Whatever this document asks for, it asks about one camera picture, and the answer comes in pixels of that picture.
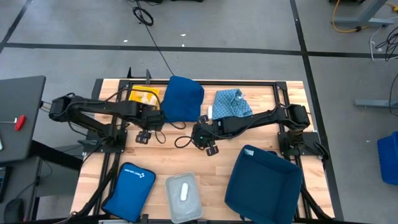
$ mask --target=gray floor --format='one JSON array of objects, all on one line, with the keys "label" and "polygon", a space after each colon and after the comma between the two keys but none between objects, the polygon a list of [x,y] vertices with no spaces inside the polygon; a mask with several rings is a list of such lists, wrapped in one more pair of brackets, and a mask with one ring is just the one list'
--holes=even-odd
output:
[{"label": "gray floor", "polygon": [[[342,4],[338,16],[358,15],[371,1],[360,6]],[[296,0],[296,3],[309,51],[369,52],[374,28],[339,34],[330,24],[333,4],[327,0]],[[0,0],[0,39],[23,4],[23,0]],[[166,1],[160,6],[150,7],[145,3],[142,6],[155,17],[155,26],[150,29],[159,46],[300,50],[289,0]],[[377,14],[383,18],[394,16],[398,14],[388,7]],[[374,41],[383,41],[395,27],[383,29]],[[124,0],[34,0],[9,42],[153,46],[145,27],[138,24]],[[301,56],[209,52],[164,52],[164,56],[176,75],[302,80],[310,96]],[[310,64],[345,220],[395,223],[398,187],[381,180],[376,141],[396,131],[398,118],[387,110],[355,108],[353,100],[387,99],[398,71],[396,61],[310,57]],[[128,67],[132,67],[136,76],[143,75],[147,68],[155,78],[170,76],[158,52],[5,48],[0,54],[0,79],[47,77],[46,101],[71,91],[90,96],[96,78],[125,77]],[[40,112],[34,139],[62,147],[76,144],[81,136]],[[79,155],[81,149],[69,153]],[[55,164],[51,166],[54,174],[42,182],[39,194],[63,196],[42,197],[38,218],[65,217],[72,203],[77,173]]]}]

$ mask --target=blue box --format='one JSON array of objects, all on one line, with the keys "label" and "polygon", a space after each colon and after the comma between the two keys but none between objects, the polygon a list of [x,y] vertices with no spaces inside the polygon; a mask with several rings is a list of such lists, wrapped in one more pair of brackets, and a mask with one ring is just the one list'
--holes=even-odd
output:
[{"label": "blue box", "polygon": [[387,184],[398,185],[398,131],[379,139],[379,159],[381,177]]},{"label": "blue box", "polygon": [[225,194],[227,206],[254,223],[291,224],[303,179],[295,164],[254,146],[242,148]]}]

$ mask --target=blue bag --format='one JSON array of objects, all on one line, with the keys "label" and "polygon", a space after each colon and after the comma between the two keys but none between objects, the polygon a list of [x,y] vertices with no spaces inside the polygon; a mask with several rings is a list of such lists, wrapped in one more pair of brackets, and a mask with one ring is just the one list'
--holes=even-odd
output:
[{"label": "blue bag", "polygon": [[114,190],[105,199],[101,208],[129,222],[136,222],[155,182],[156,175],[150,170],[130,162],[120,167]]},{"label": "blue bag", "polygon": [[205,90],[199,83],[189,78],[171,77],[160,104],[166,116],[165,121],[197,121],[204,95]]},{"label": "blue bag", "polygon": [[302,170],[275,152],[246,145],[236,159],[225,203],[243,220],[291,224],[302,179]]}]

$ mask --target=wooden table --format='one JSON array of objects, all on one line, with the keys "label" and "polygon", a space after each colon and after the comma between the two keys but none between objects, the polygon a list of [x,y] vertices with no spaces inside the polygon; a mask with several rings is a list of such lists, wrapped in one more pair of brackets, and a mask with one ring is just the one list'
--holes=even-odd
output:
[{"label": "wooden table", "polygon": [[[244,98],[249,103],[253,113],[260,113],[275,107],[274,94],[271,87],[239,85],[239,82],[242,81],[236,81],[237,85],[230,86],[204,85],[205,97],[201,106],[201,113],[206,114],[208,107],[213,104],[216,91],[232,88],[239,88],[243,92]],[[290,103],[304,105],[308,111],[309,106],[303,83],[286,83]],[[99,99],[104,100],[117,92],[118,84],[118,79],[103,80]],[[150,85],[150,87],[160,89],[159,97],[162,100],[166,86]],[[95,118],[102,123],[111,122],[111,117],[107,115],[96,114]],[[211,157],[208,157],[204,151],[195,148],[193,144],[190,144],[184,149],[176,149],[174,147],[174,141],[177,137],[191,135],[192,126],[193,123],[187,123],[187,128],[178,130],[169,124],[165,124],[162,131],[167,137],[166,143],[158,143],[153,136],[148,145],[135,142],[136,135],[140,131],[139,128],[134,125],[130,125],[127,128],[128,137],[126,150],[122,154],[119,164],[132,162],[139,167],[154,171],[157,175],[156,182],[147,199],[142,214],[149,214],[149,218],[154,219],[170,219],[165,191],[165,180],[172,175],[193,172],[195,174],[203,207],[202,219],[240,220],[239,215],[229,209],[224,203],[226,186],[234,163],[241,148],[246,144],[264,150],[272,150],[280,155],[277,140],[277,132],[279,131],[278,125],[273,124],[249,129],[237,138],[217,141],[216,143],[220,153]],[[313,131],[313,126],[310,125],[305,131]],[[79,211],[97,188],[103,159],[103,153],[94,153],[83,164],[71,211]],[[321,160],[317,156],[302,156],[301,160],[308,191],[319,206],[321,206],[323,211],[329,216],[334,217]],[[104,200],[107,195],[108,190],[105,190],[102,199]],[[298,207],[300,216],[304,217],[302,204],[300,199],[298,201]]]}]

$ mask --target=patterned cloth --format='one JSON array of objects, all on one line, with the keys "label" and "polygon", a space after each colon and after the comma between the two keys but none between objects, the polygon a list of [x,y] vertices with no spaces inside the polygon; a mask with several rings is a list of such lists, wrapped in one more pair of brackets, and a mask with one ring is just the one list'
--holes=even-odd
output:
[{"label": "patterned cloth", "polygon": [[240,89],[216,92],[213,104],[213,119],[227,116],[245,117],[252,115],[249,104],[243,99]]}]

